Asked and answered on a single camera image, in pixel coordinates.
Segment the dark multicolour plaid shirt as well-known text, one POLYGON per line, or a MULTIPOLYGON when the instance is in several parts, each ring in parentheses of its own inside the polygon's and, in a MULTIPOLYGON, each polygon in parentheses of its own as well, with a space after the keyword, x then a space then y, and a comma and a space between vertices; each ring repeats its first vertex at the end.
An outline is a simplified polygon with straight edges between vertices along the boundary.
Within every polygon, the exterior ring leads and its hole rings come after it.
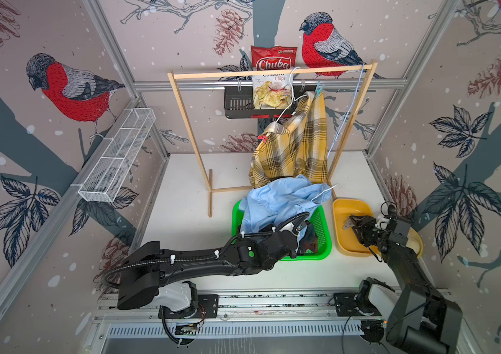
POLYGON ((299 247, 297 250, 298 256, 304 256, 308 253, 318 253, 318 236, 313 224, 308 224, 304 230, 304 235, 299 240, 299 247))

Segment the red clothespin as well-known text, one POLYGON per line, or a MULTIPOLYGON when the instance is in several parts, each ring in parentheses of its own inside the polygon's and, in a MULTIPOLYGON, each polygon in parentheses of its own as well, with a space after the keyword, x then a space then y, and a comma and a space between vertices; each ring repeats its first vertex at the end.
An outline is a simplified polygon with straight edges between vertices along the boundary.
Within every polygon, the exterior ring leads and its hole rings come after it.
POLYGON ((262 144, 262 143, 268 141, 268 136, 267 135, 259 135, 257 138, 259 140, 259 144, 262 144))

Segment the white hanger of yellow shirt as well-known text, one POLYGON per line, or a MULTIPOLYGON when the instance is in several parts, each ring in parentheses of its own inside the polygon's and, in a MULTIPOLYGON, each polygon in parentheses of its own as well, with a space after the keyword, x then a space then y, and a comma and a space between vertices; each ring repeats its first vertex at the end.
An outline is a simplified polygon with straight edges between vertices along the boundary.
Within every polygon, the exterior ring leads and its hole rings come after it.
POLYGON ((302 68, 300 66, 295 66, 293 69, 290 70, 290 72, 286 72, 283 75, 287 77, 286 81, 290 85, 290 94, 291 94, 291 99, 290 102, 287 104, 287 107, 283 109, 281 114, 276 118, 276 123, 280 121, 281 118, 285 115, 286 111, 298 100, 300 100, 303 96, 296 97, 295 92, 294 92, 294 87, 293 87, 293 78, 294 78, 294 73, 296 71, 300 71, 302 68))

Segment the white clothespin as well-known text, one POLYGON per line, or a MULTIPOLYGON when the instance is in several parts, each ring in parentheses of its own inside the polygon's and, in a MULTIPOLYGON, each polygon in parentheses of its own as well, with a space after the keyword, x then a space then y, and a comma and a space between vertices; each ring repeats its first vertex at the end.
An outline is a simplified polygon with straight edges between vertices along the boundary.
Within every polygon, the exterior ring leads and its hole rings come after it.
POLYGON ((343 224, 343 230, 347 230, 347 229, 349 229, 349 228, 351 228, 353 226, 354 226, 354 223, 353 223, 352 219, 351 218, 347 218, 346 221, 343 224))

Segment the yellow plaid shirt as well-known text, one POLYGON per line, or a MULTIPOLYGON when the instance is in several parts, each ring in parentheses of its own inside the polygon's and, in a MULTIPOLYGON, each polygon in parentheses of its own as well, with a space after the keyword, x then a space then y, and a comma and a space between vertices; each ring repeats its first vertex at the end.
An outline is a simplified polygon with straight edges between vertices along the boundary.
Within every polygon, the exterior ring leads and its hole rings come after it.
POLYGON ((294 115, 283 124, 269 124, 263 137, 250 163, 253 188, 300 175, 313 184, 327 181, 327 115, 322 93, 306 93, 294 115))

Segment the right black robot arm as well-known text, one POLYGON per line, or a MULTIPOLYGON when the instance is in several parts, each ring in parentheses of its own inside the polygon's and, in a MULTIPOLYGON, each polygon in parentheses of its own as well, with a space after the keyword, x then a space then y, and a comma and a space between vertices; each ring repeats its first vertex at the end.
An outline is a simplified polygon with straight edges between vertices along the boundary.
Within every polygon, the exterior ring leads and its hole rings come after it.
POLYGON ((417 253, 408 246, 411 223, 389 215, 382 227, 369 215, 352 215, 349 225, 358 242, 378 249, 376 258, 394 273, 402 292, 374 278, 366 278, 355 297, 365 315, 379 313, 387 322, 384 339, 405 353, 455 353, 461 308, 445 299, 424 273, 417 253))

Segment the yellow round bowl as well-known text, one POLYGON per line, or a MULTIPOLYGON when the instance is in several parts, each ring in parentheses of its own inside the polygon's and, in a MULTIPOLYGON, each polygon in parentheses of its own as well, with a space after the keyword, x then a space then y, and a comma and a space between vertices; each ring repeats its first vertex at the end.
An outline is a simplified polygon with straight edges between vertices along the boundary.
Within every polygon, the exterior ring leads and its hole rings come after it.
POLYGON ((417 254, 418 258, 421 258, 423 256, 423 251, 424 251, 423 241, 418 232, 413 228, 410 228, 408 232, 408 242, 406 246, 412 249, 417 254))

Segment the yellow plastic tray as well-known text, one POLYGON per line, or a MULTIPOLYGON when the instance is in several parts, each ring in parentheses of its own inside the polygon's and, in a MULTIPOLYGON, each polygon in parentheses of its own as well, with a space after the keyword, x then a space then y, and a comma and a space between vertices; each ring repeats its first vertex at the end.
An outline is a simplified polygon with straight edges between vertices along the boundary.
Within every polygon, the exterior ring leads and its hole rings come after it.
POLYGON ((380 256, 375 246, 366 248, 361 244, 353 229, 351 216, 373 216, 371 207, 364 201, 357 199, 336 199, 333 202, 333 220, 337 249, 343 255, 367 258, 373 253, 380 256))

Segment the teal clothespin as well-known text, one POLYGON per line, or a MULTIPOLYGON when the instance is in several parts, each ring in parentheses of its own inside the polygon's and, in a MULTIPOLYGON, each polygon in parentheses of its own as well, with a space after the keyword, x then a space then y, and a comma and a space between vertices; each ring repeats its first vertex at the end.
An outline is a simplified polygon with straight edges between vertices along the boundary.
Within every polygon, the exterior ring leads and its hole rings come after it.
POLYGON ((325 85, 322 84, 321 82, 317 82, 317 85, 315 87, 315 99, 317 99, 318 97, 320 97, 323 94, 324 89, 325 89, 325 85))

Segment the green plastic mesh basket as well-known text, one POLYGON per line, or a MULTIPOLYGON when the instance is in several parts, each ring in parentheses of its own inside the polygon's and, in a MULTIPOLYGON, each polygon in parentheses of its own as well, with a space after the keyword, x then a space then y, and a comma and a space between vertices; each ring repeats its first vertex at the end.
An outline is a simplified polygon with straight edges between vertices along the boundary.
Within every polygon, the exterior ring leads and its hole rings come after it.
MULTIPOLYGON (((237 203, 235 203, 232 209, 231 234, 233 236, 235 236, 240 231, 243 217, 244 212, 240 210, 240 201, 238 201, 237 203)), ((299 246, 299 249, 303 250, 303 252, 300 251, 294 259, 286 257, 283 259, 283 261, 317 261, 327 258, 330 254, 333 245, 330 237, 330 231, 327 226, 324 208, 322 206, 319 206, 313 212, 312 217, 308 221, 310 222, 310 229, 314 228, 315 235, 317 236, 317 252, 306 249, 304 246, 299 246)))

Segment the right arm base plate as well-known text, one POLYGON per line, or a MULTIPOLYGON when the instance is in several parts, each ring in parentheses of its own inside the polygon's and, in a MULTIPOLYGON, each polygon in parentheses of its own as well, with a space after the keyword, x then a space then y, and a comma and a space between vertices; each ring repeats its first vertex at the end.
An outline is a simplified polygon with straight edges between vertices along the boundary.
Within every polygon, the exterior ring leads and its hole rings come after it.
POLYGON ((337 317, 365 317, 357 304, 358 293, 347 291, 333 294, 333 306, 337 317))

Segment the red Chuba chips bag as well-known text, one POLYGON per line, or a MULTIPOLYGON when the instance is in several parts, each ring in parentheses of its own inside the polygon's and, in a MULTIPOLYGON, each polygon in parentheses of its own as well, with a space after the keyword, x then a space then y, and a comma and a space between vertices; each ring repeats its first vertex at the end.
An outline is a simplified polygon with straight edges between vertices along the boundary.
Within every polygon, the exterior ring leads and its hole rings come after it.
POLYGON ((286 109, 292 99, 290 74, 279 70, 291 70, 296 63, 296 47, 252 47, 252 66, 267 74, 253 75, 253 107, 256 110, 286 109))

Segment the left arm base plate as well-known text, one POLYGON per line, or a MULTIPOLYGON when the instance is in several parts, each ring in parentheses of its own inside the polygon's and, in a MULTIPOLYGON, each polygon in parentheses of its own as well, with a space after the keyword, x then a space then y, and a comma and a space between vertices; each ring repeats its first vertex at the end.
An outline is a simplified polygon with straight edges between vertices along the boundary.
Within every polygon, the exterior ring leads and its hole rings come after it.
POLYGON ((171 311, 163 307, 158 312, 159 319, 216 319, 219 308, 219 296, 217 294, 198 295, 191 305, 181 311, 171 311))

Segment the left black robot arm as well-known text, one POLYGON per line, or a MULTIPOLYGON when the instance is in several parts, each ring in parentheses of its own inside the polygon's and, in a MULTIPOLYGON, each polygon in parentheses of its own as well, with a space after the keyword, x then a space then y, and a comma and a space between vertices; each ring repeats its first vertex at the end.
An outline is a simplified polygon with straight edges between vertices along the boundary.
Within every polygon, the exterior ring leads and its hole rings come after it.
POLYGON ((150 241, 107 270, 101 281, 119 292, 122 311, 144 307, 163 293, 166 286, 208 276, 248 276, 270 271, 286 257, 295 259, 300 234, 313 235, 315 228, 302 212, 280 224, 269 224, 258 233, 240 233, 216 249, 174 251, 150 241))

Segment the light blue shirt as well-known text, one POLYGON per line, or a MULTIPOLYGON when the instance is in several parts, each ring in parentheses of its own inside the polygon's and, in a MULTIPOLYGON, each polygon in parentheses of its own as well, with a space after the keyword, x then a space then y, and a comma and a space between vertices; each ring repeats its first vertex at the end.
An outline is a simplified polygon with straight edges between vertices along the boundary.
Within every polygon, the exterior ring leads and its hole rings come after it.
POLYGON ((246 234, 258 233, 269 224, 279 225, 302 212, 312 215, 324 202, 332 197, 332 192, 324 194, 321 204, 311 199, 322 190, 329 188, 326 183, 313 184, 303 175, 279 178, 264 187, 253 189, 240 202, 244 212, 240 230, 246 234))

